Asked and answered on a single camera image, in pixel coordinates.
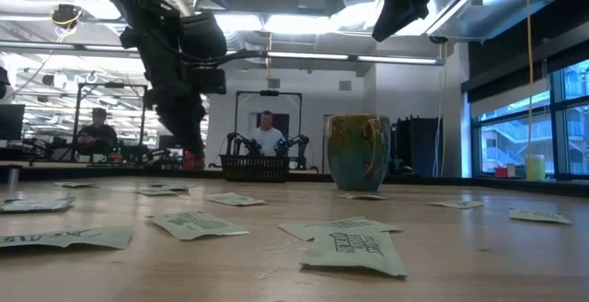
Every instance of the table surface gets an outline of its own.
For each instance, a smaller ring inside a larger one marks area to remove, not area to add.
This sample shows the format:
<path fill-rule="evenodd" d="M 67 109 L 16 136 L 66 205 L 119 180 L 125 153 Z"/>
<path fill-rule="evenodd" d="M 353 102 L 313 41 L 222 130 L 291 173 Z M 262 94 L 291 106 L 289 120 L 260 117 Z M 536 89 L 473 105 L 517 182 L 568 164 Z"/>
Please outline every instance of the table surface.
<path fill-rule="evenodd" d="M 156 178 L 88 179 L 98 188 L 21 183 L 25 198 L 70 193 L 66 213 L 2 215 L 0 236 L 132 226 L 126 250 L 0 249 L 2 301 L 583 301 L 589 300 L 589 202 L 485 188 L 381 187 L 385 201 L 333 197 L 330 183 L 253 184 Z M 190 183 L 190 195 L 147 197 L 147 183 Z M 234 207 L 204 194 L 237 192 L 270 204 Z M 6 186 L 0 186 L 6 197 Z M 428 202 L 483 201 L 458 210 Z M 571 226 L 509 219 L 509 208 L 562 213 Z M 148 215 L 201 210 L 251 232 L 179 241 Z M 405 280 L 370 270 L 310 270 L 306 242 L 279 224 L 358 215 L 391 223 Z"/>

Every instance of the man in white shirt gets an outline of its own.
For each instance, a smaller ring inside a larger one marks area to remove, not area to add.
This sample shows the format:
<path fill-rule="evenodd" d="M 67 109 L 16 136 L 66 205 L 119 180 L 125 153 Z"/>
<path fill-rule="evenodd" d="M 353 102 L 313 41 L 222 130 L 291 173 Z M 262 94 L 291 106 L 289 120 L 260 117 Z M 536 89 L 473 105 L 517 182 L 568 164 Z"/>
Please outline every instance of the man in white shirt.
<path fill-rule="evenodd" d="M 283 138 L 283 133 L 272 128 L 272 112 L 266 110 L 261 114 L 260 127 L 253 131 L 251 138 L 261 145 L 261 153 L 264 156 L 276 156 L 274 146 Z"/>

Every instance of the red object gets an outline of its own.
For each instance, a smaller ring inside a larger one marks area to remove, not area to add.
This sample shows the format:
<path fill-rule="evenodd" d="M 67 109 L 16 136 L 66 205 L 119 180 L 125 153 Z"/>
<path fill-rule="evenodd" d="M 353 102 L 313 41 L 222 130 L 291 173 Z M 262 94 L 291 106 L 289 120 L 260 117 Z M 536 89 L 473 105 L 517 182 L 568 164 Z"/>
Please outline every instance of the red object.
<path fill-rule="evenodd" d="M 495 168 L 495 178 L 507 178 L 507 168 Z"/>
<path fill-rule="evenodd" d="M 204 157 L 195 156 L 190 149 L 184 149 L 184 169 L 204 169 Z"/>

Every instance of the man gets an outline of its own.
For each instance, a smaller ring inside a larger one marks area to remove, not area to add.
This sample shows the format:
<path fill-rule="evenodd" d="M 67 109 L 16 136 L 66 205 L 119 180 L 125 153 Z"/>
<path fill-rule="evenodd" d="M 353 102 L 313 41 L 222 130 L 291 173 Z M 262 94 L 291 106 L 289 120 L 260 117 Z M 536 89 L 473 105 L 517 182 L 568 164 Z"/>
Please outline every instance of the man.
<path fill-rule="evenodd" d="M 117 132 L 104 123 L 107 111 L 102 108 L 92 110 L 92 124 L 82 128 L 78 133 L 79 151 L 83 155 L 110 155 L 112 148 L 117 145 Z"/>
<path fill-rule="evenodd" d="M 261 145 L 261 153 L 264 156 L 276 156 L 274 146 L 283 138 L 283 133 L 272 128 L 272 112 L 266 110 L 261 114 L 260 127 L 256 128 L 251 138 Z"/>

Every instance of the wicker basket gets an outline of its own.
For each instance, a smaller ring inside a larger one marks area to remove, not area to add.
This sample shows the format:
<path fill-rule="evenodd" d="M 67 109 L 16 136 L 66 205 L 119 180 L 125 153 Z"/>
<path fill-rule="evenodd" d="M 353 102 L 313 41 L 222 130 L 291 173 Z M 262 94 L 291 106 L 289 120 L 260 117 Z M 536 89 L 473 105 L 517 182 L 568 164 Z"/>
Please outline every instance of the wicker basket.
<path fill-rule="evenodd" d="M 227 181 L 285 182 L 288 158 L 221 155 L 223 178 Z"/>

